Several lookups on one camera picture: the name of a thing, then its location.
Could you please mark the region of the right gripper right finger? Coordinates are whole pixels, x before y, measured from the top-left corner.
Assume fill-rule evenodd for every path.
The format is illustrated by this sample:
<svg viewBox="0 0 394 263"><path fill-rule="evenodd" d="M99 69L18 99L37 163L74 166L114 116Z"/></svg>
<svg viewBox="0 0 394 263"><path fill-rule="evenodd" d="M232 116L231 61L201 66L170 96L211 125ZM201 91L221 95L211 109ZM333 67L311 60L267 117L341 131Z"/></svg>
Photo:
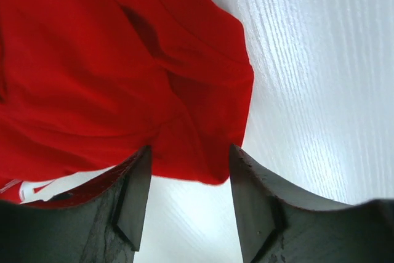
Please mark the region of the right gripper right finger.
<svg viewBox="0 0 394 263"><path fill-rule="evenodd" d="M393 201L349 205L318 196L229 152L244 262L392 262Z"/></svg>

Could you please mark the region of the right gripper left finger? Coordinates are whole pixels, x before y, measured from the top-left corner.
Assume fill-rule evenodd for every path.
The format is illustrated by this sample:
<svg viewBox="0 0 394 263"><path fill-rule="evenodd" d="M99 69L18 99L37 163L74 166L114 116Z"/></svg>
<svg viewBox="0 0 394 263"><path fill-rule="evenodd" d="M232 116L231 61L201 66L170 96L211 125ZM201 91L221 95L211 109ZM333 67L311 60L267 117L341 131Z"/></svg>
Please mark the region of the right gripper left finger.
<svg viewBox="0 0 394 263"><path fill-rule="evenodd" d="M1 262L133 262L151 176L146 146L49 201L2 201Z"/></svg>

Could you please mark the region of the red t shirt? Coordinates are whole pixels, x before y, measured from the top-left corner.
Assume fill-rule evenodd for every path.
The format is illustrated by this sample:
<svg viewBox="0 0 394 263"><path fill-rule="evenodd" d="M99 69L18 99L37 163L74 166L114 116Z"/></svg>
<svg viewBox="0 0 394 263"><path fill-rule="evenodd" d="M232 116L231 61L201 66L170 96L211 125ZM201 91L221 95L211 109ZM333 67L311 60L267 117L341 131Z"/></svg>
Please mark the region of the red t shirt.
<svg viewBox="0 0 394 263"><path fill-rule="evenodd" d="M241 22L211 0L1 0L1 199L119 165L224 183L254 80Z"/></svg>

